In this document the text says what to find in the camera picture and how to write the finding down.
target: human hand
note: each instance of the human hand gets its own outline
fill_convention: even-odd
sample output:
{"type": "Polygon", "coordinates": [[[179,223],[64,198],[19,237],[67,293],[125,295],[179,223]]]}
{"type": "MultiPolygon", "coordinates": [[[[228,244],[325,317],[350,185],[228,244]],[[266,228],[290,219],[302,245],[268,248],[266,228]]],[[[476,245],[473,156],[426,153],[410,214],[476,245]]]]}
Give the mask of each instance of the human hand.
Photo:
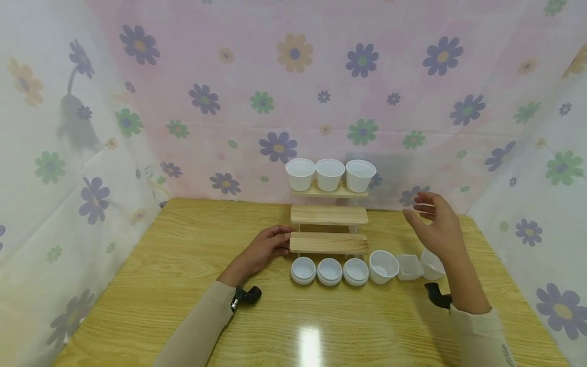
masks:
{"type": "Polygon", "coordinates": [[[294,231],[286,225],[274,225],[262,230],[216,280],[231,287],[242,285],[273,258],[289,254],[290,233],[294,231]]]}
{"type": "Polygon", "coordinates": [[[443,263],[467,256],[458,216],[449,203],[441,195],[426,191],[419,192],[414,200],[414,209],[421,212],[420,217],[432,221],[427,225],[415,211],[403,210],[422,244],[443,263]]]}

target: wooden table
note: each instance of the wooden table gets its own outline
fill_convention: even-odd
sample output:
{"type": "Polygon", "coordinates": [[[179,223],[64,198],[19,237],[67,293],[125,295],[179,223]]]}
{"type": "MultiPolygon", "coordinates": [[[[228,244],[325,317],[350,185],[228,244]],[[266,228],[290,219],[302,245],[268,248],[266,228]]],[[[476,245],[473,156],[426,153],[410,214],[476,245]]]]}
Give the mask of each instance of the wooden table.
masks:
{"type": "MultiPolygon", "coordinates": [[[[170,200],[92,309],[56,366],[147,366],[224,267],[263,228],[289,223],[289,205],[170,200]]],[[[369,211],[371,251],[420,254],[401,213],[369,211]]],[[[518,365],[566,361],[519,293],[474,222],[461,223],[492,305],[500,310],[518,365]]],[[[423,278],[361,288],[344,281],[300,286],[275,259],[251,278],[263,296],[240,307],[209,366],[458,365],[447,311],[426,297],[423,278]]],[[[325,256],[312,255],[316,263],[325,256]]],[[[440,280],[448,292],[446,279],[440,280]]]]}

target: wooden shelf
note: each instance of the wooden shelf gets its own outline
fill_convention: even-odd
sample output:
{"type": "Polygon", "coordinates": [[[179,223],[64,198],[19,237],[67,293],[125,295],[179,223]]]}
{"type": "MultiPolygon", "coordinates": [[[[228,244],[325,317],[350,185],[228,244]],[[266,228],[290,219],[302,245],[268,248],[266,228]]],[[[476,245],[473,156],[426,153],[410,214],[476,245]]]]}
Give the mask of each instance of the wooden shelf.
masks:
{"type": "Polygon", "coordinates": [[[363,207],[292,205],[292,224],[361,225],[367,224],[363,207]]]}
{"type": "Polygon", "coordinates": [[[331,192],[320,190],[318,188],[318,183],[316,181],[312,181],[312,185],[306,191],[291,191],[296,195],[311,197],[364,197],[369,194],[368,191],[364,191],[362,193],[354,193],[350,191],[348,188],[346,188],[346,184],[344,182],[340,182],[338,188],[331,192]]]}
{"type": "Polygon", "coordinates": [[[369,245],[364,234],[292,232],[289,250],[298,254],[366,255],[369,245]]]}

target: fabric wall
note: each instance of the fabric wall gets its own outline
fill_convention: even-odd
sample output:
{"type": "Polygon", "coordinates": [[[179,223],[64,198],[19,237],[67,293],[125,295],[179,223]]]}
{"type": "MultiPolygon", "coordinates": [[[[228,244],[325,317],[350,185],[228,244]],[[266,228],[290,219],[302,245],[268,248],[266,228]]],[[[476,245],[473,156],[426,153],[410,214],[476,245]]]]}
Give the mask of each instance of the fabric wall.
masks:
{"type": "Polygon", "coordinates": [[[2,365],[50,363],[169,197],[295,203],[289,159],[364,158],[369,208],[465,213],[587,39],[566,0],[6,3],[2,365]]]}
{"type": "Polygon", "coordinates": [[[575,366],[587,362],[586,63],[587,44],[469,213],[575,366]]]}
{"type": "Polygon", "coordinates": [[[0,365],[46,366],[167,196],[86,6],[5,1],[0,39],[0,365]]]}

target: white cup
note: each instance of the white cup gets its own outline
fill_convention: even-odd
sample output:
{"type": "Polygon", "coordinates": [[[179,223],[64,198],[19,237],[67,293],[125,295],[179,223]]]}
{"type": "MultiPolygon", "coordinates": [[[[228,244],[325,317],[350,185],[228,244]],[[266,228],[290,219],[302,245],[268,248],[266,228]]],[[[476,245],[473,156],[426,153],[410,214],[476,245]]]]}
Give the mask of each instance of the white cup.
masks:
{"type": "Polygon", "coordinates": [[[342,267],[342,275],[348,284],[360,287],[369,279],[369,267],[363,260],[352,258],[342,267]]]}
{"type": "Polygon", "coordinates": [[[377,173],[374,165],[362,159],[349,160],[345,167],[346,187],[354,193],[366,191],[371,178],[377,173]]]}
{"type": "Polygon", "coordinates": [[[338,182],[345,173],[345,165],[332,158],[320,159],[316,162],[316,172],[318,173],[318,188],[322,191],[334,191],[338,188],[338,182]]]}
{"type": "Polygon", "coordinates": [[[298,257],[293,262],[289,274],[298,284],[310,284],[316,278],[316,265],[309,257],[298,257]]]}
{"type": "Polygon", "coordinates": [[[439,279],[445,274],[444,266],[438,256],[434,255],[427,248],[420,255],[420,264],[424,270],[424,278],[428,280],[439,279]]]}
{"type": "Polygon", "coordinates": [[[377,250],[369,256],[369,278],[377,284],[385,284],[400,271],[395,256],[387,251],[377,250]]]}
{"type": "Polygon", "coordinates": [[[400,272],[397,273],[400,280],[415,280],[424,275],[424,269],[416,255],[398,255],[397,262],[400,264],[400,272]]]}
{"type": "Polygon", "coordinates": [[[336,285],[342,279],[342,267],[340,263],[331,257],[327,257],[318,264],[318,280],[329,287],[336,285]]]}
{"type": "Polygon", "coordinates": [[[292,159],[285,165],[285,171],[289,177],[289,186],[294,191],[306,191],[312,185],[315,170],[316,165],[309,159],[292,159]]]}

